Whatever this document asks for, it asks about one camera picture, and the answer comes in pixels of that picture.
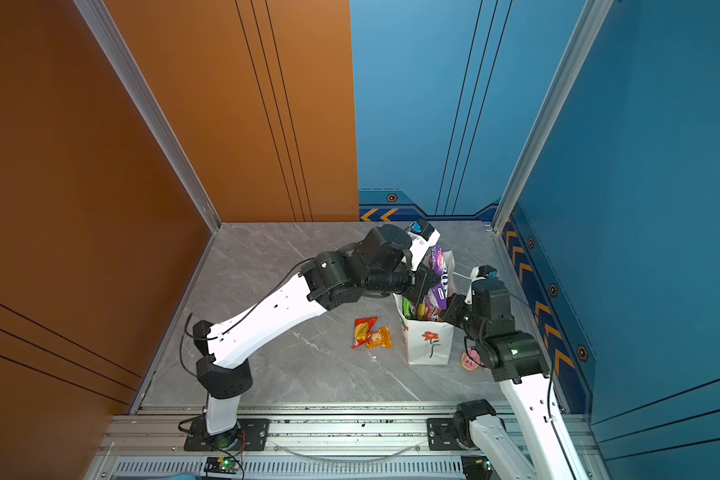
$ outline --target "orange wall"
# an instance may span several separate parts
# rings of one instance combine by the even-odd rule
[[[348,0],[106,0],[223,221],[358,216]]]
[[[83,475],[209,236],[74,4],[0,0],[0,478]]]

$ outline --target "red snack package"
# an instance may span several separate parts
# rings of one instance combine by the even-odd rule
[[[355,338],[352,339],[352,348],[356,349],[368,340],[371,334],[371,328],[378,320],[377,316],[371,316],[365,319],[355,319]]]

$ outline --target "hexagon symbol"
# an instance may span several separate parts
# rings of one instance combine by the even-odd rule
[[[590,359],[590,353],[586,350],[586,347],[584,345],[579,345],[579,347],[576,349],[576,353],[579,355],[579,360],[581,360],[582,362]]]

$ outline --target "red and yellow snack packet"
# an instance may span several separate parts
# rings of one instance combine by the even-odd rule
[[[371,332],[368,336],[368,342],[365,343],[365,348],[373,349],[381,345],[385,349],[393,348],[392,337],[389,335],[389,328],[383,326],[378,329],[377,332]]]
[[[352,339],[353,349],[356,349],[368,340],[368,336],[371,334],[371,328],[373,328],[376,320],[378,320],[377,316],[355,319],[355,338]]]

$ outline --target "orange candy wrapper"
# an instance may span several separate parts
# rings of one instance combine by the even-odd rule
[[[378,320],[377,316],[364,319],[355,319],[355,338],[352,339],[352,348],[356,349],[365,343],[371,335],[371,328]]]
[[[389,328],[386,326],[378,329],[377,332],[371,332],[368,336],[368,341],[365,343],[365,348],[374,349],[379,345],[385,349],[391,349],[394,347],[392,344],[392,337],[389,335]]]

